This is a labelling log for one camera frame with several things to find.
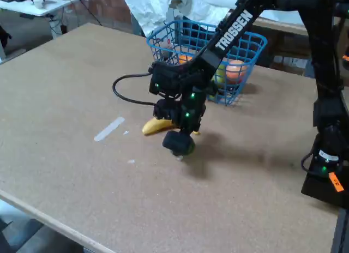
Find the brick wall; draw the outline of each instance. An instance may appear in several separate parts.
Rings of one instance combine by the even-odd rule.
[[[85,0],[84,4],[96,17],[131,23],[130,10],[124,0]],[[82,5],[78,6],[80,10],[84,10]]]

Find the floor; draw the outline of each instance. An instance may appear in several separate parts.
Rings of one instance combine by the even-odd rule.
[[[125,32],[132,32],[131,24],[118,23],[116,21],[99,19],[103,26],[115,28]],[[63,23],[72,30],[84,23],[91,22],[98,24],[88,13],[77,16],[74,11],[66,9],[64,11]],[[18,13],[0,10],[0,25],[12,36],[5,48],[6,54],[10,54],[18,49],[31,50],[52,39],[51,29],[47,19],[36,17],[26,19],[20,17]],[[3,231],[6,239],[11,240],[23,230],[28,219],[14,220]],[[44,226],[18,251],[19,253],[77,253],[81,248],[58,234],[54,230]]]
[[[101,18],[99,18],[99,21],[105,27],[110,27],[129,33],[132,32],[131,24],[124,24]],[[68,30],[72,30],[87,22],[98,25],[96,20],[93,19],[93,17],[91,17],[88,13],[79,14],[77,16],[72,10],[66,9],[64,11],[63,23],[67,25]],[[20,17],[18,13],[13,11],[2,10],[0,11],[0,25],[12,36],[12,39],[9,40],[5,49],[6,53],[11,53],[18,49],[31,50],[52,39],[48,19],[45,18],[35,17],[34,19],[30,20]]]

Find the green apple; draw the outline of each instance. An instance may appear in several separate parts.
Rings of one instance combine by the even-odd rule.
[[[220,64],[217,71],[216,71],[216,74],[214,74],[214,76],[212,77],[212,80],[216,83],[222,83],[224,84],[225,82],[225,71],[226,70],[226,67],[225,65],[223,64]]]

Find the orange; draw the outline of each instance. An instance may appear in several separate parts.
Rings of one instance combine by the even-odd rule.
[[[179,63],[184,64],[187,61],[190,61],[192,57],[187,56],[187,55],[179,55]]]
[[[227,65],[226,76],[229,83],[241,83],[246,74],[247,66],[236,66],[245,64],[243,61],[238,61],[236,59],[229,61],[230,65]]]

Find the white desk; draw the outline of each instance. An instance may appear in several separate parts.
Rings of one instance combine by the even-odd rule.
[[[76,1],[79,0],[45,0],[43,8],[39,9],[37,8],[33,2],[31,1],[24,1],[24,2],[4,2],[0,1],[0,9],[7,9],[11,11],[16,11],[18,13],[24,13],[29,14],[37,17],[43,17],[47,14],[56,15],[57,12],[66,7],[67,5],[70,5]],[[60,16],[58,15],[57,21],[50,21],[49,24],[51,26],[51,32],[52,37],[56,38],[59,33],[61,32],[61,26],[59,25],[60,22]],[[18,52],[15,52],[11,56],[6,56],[4,49],[0,45],[0,64],[24,53],[25,50],[21,50]]]
[[[79,0],[45,0],[44,7],[42,9],[35,7],[31,1],[10,3],[0,1],[0,8],[42,17],[49,13],[55,13],[57,10],[62,9],[63,7],[66,7],[67,5],[76,1]]]

